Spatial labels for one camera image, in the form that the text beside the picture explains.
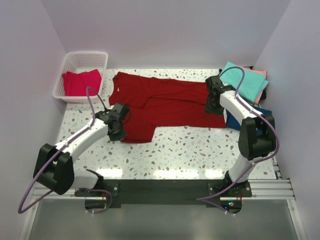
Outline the dark red t-shirt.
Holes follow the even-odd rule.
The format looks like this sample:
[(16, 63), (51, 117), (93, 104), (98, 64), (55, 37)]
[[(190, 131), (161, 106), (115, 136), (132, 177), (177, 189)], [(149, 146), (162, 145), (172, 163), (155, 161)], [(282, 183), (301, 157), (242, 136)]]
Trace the dark red t-shirt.
[(205, 82), (159, 79), (118, 72), (112, 79), (110, 105), (122, 103), (130, 111), (124, 143), (150, 143), (157, 127), (226, 127), (223, 115), (205, 112)]

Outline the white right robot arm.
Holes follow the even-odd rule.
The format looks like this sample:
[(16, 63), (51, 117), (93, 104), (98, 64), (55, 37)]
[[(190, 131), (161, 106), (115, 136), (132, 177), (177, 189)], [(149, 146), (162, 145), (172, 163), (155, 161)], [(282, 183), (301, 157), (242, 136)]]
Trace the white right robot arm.
[(222, 116), (228, 111), (240, 124), (239, 156), (215, 194), (233, 197), (247, 183), (256, 164), (276, 152), (275, 119), (245, 102), (234, 87), (223, 85), (218, 75), (207, 78), (205, 84), (208, 90), (205, 112)]

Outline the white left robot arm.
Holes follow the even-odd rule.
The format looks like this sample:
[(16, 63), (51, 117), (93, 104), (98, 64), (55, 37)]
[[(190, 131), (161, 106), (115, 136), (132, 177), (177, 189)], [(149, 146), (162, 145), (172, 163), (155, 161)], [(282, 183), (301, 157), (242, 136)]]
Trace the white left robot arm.
[(76, 171), (74, 163), (104, 137), (112, 142), (123, 140), (127, 135), (124, 124), (130, 117), (131, 110), (117, 102), (112, 108), (95, 113), (91, 121), (66, 140), (55, 145), (44, 144), (38, 153), (34, 181), (58, 195), (79, 189), (99, 196), (106, 188), (103, 176), (90, 169)]

